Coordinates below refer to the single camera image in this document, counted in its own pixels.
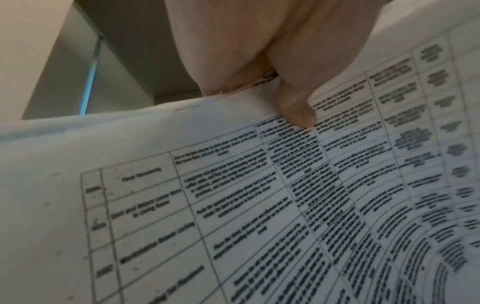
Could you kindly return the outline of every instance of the blue light strip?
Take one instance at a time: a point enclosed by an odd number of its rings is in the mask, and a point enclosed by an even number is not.
[[[95,50],[93,51],[93,58],[91,61],[90,71],[88,73],[88,78],[85,84],[85,90],[83,92],[83,98],[81,99],[81,108],[80,108],[80,115],[85,115],[87,113],[87,108],[89,106],[90,101],[90,94],[92,93],[92,86],[94,85],[95,75],[97,74],[97,65],[99,62],[99,53],[100,47],[102,46],[102,37],[99,36]]]

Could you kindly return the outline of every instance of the white paper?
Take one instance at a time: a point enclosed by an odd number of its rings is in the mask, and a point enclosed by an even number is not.
[[[478,303],[480,2],[406,3],[309,130],[275,83],[4,125],[1,302]]]

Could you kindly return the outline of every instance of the hand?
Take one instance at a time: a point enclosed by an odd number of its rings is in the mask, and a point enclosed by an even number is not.
[[[181,60],[204,95],[281,77],[289,122],[315,124],[312,92],[357,56],[383,0],[166,0]]]

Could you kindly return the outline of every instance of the paper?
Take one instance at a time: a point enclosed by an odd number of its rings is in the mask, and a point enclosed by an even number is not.
[[[5,125],[1,302],[478,303],[480,2],[425,3],[309,130],[275,84]]]

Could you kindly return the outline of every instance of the dark ceiling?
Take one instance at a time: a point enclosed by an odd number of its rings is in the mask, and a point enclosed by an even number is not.
[[[133,76],[155,97],[193,91],[163,0],[76,0]]]

